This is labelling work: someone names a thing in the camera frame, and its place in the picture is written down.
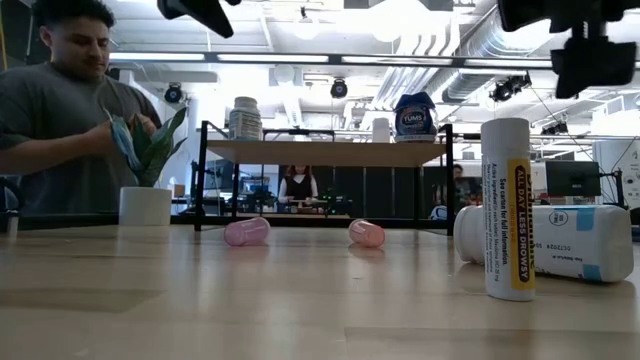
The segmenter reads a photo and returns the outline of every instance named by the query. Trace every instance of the woman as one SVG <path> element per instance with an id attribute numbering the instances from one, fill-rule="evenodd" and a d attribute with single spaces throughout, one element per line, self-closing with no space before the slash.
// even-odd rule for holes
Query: woman
<path id="1" fill-rule="evenodd" d="M 289 166 L 280 183 L 278 202 L 286 204 L 291 200 L 304 200 L 310 204 L 318 197 L 318 184 L 311 174 L 311 166 Z"/>

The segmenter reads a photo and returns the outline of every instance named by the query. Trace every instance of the white pot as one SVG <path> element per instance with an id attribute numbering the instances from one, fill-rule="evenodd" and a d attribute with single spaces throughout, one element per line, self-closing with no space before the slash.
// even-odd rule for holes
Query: white pot
<path id="1" fill-rule="evenodd" d="M 166 226 L 171 223 L 171 190 L 146 187 L 120 189 L 120 225 Z"/>

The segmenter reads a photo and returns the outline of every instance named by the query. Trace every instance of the gray t-shirt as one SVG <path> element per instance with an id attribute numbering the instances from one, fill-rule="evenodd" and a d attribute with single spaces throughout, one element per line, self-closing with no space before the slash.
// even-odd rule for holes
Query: gray t-shirt
<path id="1" fill-rule="evenodd" d="M 104 109 L 129 119 L 139 113 L 161 123 L 144 95 L 108 77 L 86 82 L 50 63 L 0 73 L 0 150 L 30 139 L 82 134 L 108 121 Z M 22 176 L 26 214 L 87 214 L 118 211 L 122 186 L 135 178 L 120 154 L 82 157 Z"/>

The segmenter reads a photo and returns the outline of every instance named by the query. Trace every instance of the white pill bottle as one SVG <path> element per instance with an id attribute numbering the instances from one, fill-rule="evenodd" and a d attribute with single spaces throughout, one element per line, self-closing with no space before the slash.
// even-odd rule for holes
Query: white pill bottle
<path id="1" fill-rule="evenodd" d="M 486 290 L 498 299 L 530 301 L 536 280 L 529 122 L 495 119 L 480 131 Z"/>
<path id="2" fill-rule="evenodd" d="M 256 99 L 236 98 L 229 113 L 229 140 L 262 140 L 262 119 Z"/>
<path id="3" fill-rule="evenodd" d="M 456 217 L 455 246 L 464 261 L 484 264 L 482 207 Z M 617 206 L 534 206 L 536 272 L 618 282 L 633 271 L 629 213 Z"/>

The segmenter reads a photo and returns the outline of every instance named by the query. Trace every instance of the yellow label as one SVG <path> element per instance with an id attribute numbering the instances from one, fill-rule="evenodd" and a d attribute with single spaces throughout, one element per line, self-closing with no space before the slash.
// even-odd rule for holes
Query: yellow label
<path id="1" fill-rule="evenodd" d="M 508 163 L 511 287 L 535 289 L 533 261 L 533 212 L 531 210 L 531 164 L 529 159 Z"/>

